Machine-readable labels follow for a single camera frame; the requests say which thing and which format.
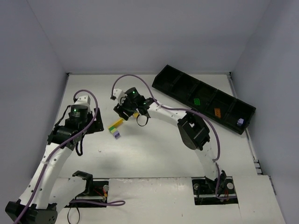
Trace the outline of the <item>long yellow lego brick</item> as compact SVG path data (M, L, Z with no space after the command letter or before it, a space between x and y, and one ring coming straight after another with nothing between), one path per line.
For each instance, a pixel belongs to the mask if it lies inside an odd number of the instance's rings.
M110 128L117 128L117 127L119 127L120 125L122 125L123 124L123 121L124 121L124 119L122 119L122 118L119 118L118 120L116 120L114 123L112 123L111 125L109 125L108 126L108 129L110 129Z

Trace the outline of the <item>dark green curved lego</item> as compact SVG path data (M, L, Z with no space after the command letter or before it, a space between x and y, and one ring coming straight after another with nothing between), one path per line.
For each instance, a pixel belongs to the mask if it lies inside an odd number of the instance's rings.
M194 98L194 104L195 105L201 105L200 99L199 98Z

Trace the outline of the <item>brown lego brick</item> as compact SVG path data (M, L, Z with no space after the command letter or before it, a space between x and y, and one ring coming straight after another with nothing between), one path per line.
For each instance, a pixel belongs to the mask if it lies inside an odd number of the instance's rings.
M214 114L215 114L216 117L221 118L220 108L214 108Z

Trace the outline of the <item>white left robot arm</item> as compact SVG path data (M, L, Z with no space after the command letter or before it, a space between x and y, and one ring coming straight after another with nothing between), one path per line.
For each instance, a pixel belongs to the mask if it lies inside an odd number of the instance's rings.
M73 152L83 154L83 139L88 134L104 130L100 109L91 109L90 91L85 96L74 95L72 105L67 106L64 125L57 122L47 139L40 164L25 191L17 201L7 203L5 212L15 224L53 224L59 212L79 194L93 189L93 175L76 171L65 185L54 188L55 182L67 159Z

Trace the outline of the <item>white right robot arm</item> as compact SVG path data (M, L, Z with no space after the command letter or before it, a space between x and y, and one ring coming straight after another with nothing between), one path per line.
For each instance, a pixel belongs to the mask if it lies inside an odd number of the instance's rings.
M215 192L225 184L225 171L216 164L216 156L211 148L209 128L206 122L194 111L168 108L166 109L154 98L145 98L135 87L123 91L113 89L111 99L118 104L114 111L123 119L128 120L135 112L147 119L158 119L178 128L184 145L194 150L203 167L206 183Z

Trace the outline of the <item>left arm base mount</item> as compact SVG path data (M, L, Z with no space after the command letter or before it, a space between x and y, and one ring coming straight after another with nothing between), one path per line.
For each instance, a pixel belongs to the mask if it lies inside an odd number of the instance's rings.
M98 202L98 203L107 203L108 193L104 193L103 187L107 185L109 186L108 179L94 179L92 190L84 195L83 193L77 195L75 200L86 200L90 202ZM71 203L65 206L65 208L106 208L106 205L97 205L91 203Z

